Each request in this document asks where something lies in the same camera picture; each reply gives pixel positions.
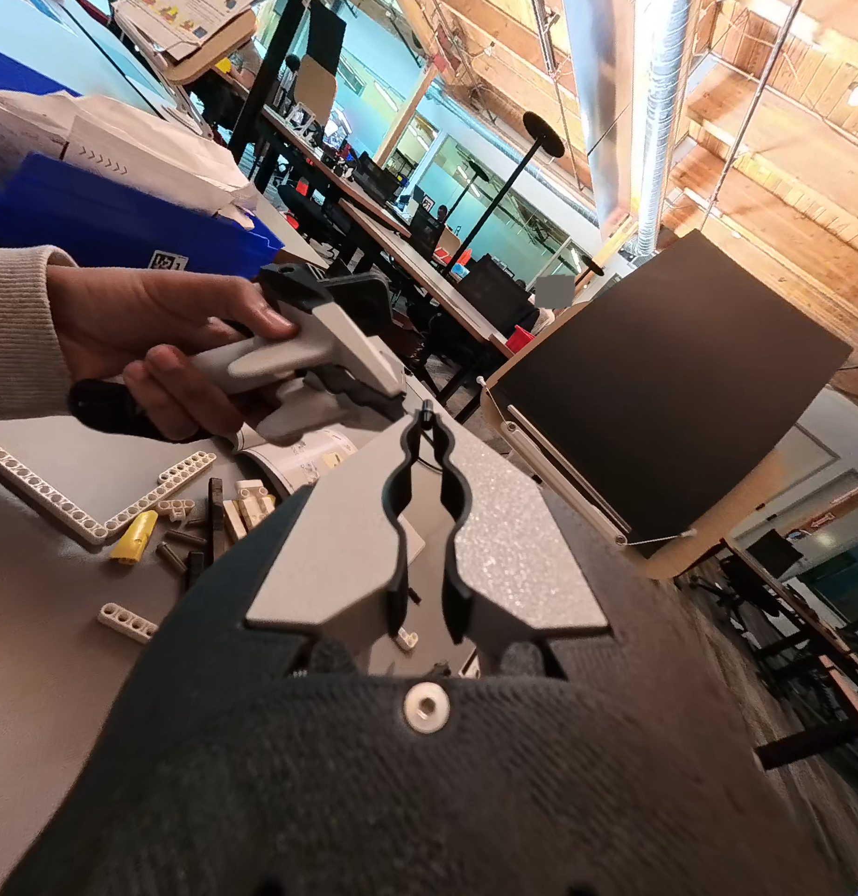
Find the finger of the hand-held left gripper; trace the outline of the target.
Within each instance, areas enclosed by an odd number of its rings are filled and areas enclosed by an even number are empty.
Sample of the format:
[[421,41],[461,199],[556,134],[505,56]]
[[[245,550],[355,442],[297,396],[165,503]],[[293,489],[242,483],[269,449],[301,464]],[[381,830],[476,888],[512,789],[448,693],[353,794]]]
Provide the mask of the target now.
[[358,382],[387,398],[405,394],[403,375],[367,337],[341,307],[317,307],[312,317],[326,330],[331,339],[329,358],[342,366]]
[[403,416],[403,393],[387,395],[358,380],[291,380],[274,390],[276,409],[255,425],[266,442],[297,442],[312,431],[357,418],[362,409],[394,423]]

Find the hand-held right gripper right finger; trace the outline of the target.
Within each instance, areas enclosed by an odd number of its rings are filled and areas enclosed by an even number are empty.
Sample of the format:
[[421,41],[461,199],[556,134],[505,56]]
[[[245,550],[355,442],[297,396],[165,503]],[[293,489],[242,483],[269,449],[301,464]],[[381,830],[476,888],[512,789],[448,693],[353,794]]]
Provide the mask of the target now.
[[501,658],[516,643],[608,633],[609,621],[533,480],[435,415],[440,499],[453,527],[442,608],[455,644]]

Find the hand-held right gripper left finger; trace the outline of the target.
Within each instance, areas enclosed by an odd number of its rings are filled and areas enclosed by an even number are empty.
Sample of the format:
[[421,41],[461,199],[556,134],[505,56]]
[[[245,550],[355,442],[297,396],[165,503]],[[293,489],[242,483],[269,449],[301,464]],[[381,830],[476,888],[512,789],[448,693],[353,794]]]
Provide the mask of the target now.
[[342,643],[395,639],[408,612],[408,536],[423,423],[407,414],[311,487],[246,612],[251,628]]

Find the person's left forearm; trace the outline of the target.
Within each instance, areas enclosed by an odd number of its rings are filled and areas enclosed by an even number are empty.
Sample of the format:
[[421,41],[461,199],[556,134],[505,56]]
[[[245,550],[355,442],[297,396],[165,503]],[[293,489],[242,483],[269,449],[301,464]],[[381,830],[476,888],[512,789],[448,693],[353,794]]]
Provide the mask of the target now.
[[52,245],[0,248],[0,420],[69,413],[71,379],[47,293],[51,266],[76,265]]

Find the lego instruction booklet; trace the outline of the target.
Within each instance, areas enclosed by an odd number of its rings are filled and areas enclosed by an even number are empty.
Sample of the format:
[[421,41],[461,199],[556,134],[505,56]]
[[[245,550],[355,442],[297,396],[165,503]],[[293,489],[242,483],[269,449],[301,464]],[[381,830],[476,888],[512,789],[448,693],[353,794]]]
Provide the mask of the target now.
[[279,446],[244,426],[230,441],[233,453],[258,469],[258,474],[248,479],[260,479],[277,503],[301,487],[315,485],[357,452],[345,433],[327,428],[308,433],[290,446]]

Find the white lego wing assembly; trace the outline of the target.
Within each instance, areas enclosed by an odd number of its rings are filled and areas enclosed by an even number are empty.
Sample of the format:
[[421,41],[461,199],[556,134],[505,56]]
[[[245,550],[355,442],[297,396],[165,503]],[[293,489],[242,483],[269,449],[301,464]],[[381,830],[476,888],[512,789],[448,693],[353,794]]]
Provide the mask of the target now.
[[275,509],[277,499],[260,479],[240,479],[235,482],[235,505],[247,530],[258,526]]

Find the wide white lego beam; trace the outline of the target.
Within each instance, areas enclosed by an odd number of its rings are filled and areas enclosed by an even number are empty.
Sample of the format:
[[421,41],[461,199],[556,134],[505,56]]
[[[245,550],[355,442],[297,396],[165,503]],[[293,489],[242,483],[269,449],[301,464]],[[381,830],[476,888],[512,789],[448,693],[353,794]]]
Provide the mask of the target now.
[[154,487],[103,524],[105,537],[120,535],[141,513],[157,510],[161,503],[171,500],[174,494],[208,471],[217,458],[217,454],[199,451],[162,471]]

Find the yellow lego panel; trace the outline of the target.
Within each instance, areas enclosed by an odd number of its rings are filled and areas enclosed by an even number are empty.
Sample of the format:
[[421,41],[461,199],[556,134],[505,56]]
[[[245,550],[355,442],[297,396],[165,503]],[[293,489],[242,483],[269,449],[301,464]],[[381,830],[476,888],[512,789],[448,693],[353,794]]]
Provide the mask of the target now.
[[142,559],[158,520],[155,510],[143,511],[130,522],[115,542],[109,559],[122,566],[135,566]]

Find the long white lego beam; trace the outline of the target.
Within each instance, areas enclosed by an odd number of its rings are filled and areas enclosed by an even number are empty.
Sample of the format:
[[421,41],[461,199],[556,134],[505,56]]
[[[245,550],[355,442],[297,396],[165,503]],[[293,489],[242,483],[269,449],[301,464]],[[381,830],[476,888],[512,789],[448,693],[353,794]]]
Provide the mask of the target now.
[[68,529],[81,542],[101,546],[110,535],[104,523],[68,499],[17,457],[0,446],[0,481],[13,494]]

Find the person's left hand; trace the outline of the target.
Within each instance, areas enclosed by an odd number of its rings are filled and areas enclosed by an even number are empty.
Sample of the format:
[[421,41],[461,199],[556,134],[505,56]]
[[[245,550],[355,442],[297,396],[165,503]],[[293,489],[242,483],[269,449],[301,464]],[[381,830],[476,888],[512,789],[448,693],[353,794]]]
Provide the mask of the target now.
[[229,437],[275,407],[269,389],[226,395],[191,357],[244,339],[275,342],[296,327],[238,277],[51,264],[47,295],[72,381],[120,376],[171,441],[199,431]]

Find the black panel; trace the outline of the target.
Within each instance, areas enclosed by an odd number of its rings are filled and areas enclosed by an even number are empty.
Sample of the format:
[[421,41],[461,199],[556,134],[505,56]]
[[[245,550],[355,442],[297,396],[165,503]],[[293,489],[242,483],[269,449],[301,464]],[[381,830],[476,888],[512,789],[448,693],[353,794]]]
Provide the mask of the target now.
[[692,230],[544,330],[488,397],[651,556],[754,471],[851,351]]

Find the blue plastic bin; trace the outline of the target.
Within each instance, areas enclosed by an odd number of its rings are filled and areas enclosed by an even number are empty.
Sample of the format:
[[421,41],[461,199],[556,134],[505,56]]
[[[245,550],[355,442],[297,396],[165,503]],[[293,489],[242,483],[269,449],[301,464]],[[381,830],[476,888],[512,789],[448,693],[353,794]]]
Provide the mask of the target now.
[[[0,91],[99,95],[144,111],[139,103],[125,102],[115,91],[74,90],[1,47]],[[175,108],[163,104],[155,108],[155,113],[144,112],[189,128],[190,121],[177,116]],[[0,185],[0,247],[51,244],[87,266],[179,269],[250,278],[285,246],[257,210],[244,223],[251,227],[180,207],[36,154]]]

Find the white paper packaging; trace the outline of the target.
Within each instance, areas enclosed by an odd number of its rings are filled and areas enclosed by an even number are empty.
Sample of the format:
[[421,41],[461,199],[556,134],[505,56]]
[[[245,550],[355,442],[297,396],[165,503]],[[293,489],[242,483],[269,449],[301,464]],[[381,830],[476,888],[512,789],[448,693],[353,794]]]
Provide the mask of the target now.
[[226,148],[114,98],[0,91],[0,185],[33,154],[245,229],[256,212],[259,193]]

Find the black floor lamp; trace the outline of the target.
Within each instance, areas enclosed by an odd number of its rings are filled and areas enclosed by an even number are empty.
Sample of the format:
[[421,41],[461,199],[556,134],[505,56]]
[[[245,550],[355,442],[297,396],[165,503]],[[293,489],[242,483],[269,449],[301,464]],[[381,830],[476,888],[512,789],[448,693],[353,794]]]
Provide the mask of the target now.
[[536,154],[551,155],[556,161],[565,148],[556,129],[536,113],[524,113],[522,126],[531,140],[529,148],[502,184],[492,181],[494,194],[487,197],[478,222],[460,239],[463,251],[470,252],[471,266],[489,256],[514,279],[530,281],[553,257],[555,227],[514,187]]

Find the slim silver air duct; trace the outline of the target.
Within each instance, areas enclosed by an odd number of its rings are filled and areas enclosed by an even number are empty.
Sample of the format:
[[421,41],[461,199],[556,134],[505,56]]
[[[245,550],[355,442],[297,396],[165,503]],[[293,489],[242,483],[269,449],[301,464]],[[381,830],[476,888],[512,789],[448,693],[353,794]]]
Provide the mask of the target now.
[[644,152],[640,172],[635,255],[656,251],[675,135],[692,55],[696,12],[691,1],[655,2],[647,86]]

